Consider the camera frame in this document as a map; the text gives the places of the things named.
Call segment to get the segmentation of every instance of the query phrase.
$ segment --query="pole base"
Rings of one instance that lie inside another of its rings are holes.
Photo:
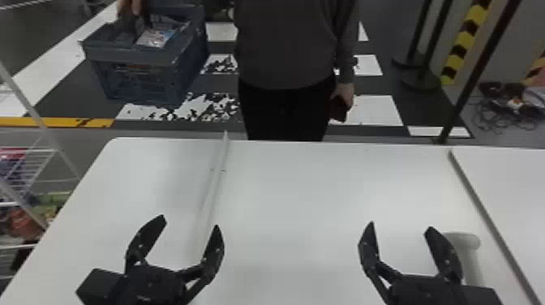
[[[431,143],[434,144],[434,145],[446,145],[447,140],[441,141],[441,139],[438,136],[436,136],[436,137],[431,138]]]
[[[412,59],[407,58],[407,52],[400,52],[392,57],[394,66],[400,69],[417,69],[424,65],[424,57],[416,52]]]
[[[418,79],[419,71],[406,71],[401,76],[401,82],[415,91],[433,91],[441,86],[439,78],[430,71],[426,71],[422,79]]]

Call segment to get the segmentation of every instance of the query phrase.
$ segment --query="white floor stripe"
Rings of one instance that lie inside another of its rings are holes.
[[[356,55],[358,65],[354,68],[356,76],[382,76],[379,61],[375,55]],[[211,54],[201,74],[234,74],[237,61],[231,54]]]
[[[354,107],[345,123],[332,120],[332,125],[403,126],[391,96],[356,96]]]
[[[51,2],[53,0],[34,0],[34,1],[27,1],[27,2],[21,2],[21,3],[15,3],[15,4],[8,4],[5,6],[0,6],[0,11],[7,11],[14,8],[24,7],[24,6],[31,6],[34,4],[40,4],[44,2]]]
[[[231,115],[238,112],[238,104],[233,95],[227,93],[213,93],[213,99],[207,98],[206,94],[192,96],[174,112],[156,106],[126,104],[119,111],[116,119],[140,120],[140,121],[163,121],[184,119],[195,121],[198,117],[204,116],[203,122],[217,122],[228,120]]]
[[[375,55],[355,55],[358,59],[358,65],[354,67],[356,76],[382,76],[379,61]]]
[[[369,41],[369,37],[367,36],[365,28],[363,28],[363,24],[361,22],[359,23],[358,41]]]
[[[210,41],[234,41],[237,37],[237,28],[232,23],[206,23],[206,31]],[[358,41],[369,41],[369,37],[362,23],[358,27]]]
[[[113,3],[14,76],[15,82],[33,105],[85,59],[79,41],[103,24],[114,21],[116,14],[117,9]],[[0,116],[19,117],[25,112],[15,96],[10,96],[0,103]]]
[[[412,136],[438,136],[443,127],[427,127],[427,126],[409,126],[409,133]],[[471,135],[464,127],[454,127],[450,133],[452,137],[470,138]]]
[[[231,22],[206,23],[208,41],[234,41],[237,38],[237,28]]]
[[[210,54],[200,74],[235,74],[238,63],[232,54]]]

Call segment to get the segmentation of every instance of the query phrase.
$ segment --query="sleeve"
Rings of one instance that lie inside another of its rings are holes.
[[[360,2],[361,0],[337,0],[334,18],[337,34],[335,67],[340,70],[338,81],[342,84],[354,82],[354,66],[358,63],[354,48],[358,43]]]

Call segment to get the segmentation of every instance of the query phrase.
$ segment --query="gray sweater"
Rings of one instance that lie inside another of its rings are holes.
[[[240,77],[266,89],[302,88],[340,69],[354,80],[361,0],[236,0]]]

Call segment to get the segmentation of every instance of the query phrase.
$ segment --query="gray basket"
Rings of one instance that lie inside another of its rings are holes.
[[[189,21],[163,48],[133,43],[120,19],[106,24],[82,45],[91,61],[106,96],[122,103],[137,105],[181,105],[187,90],[209,56],[208,35],[204,26],[204,8],[176,0],[149,3],[151,14]]]

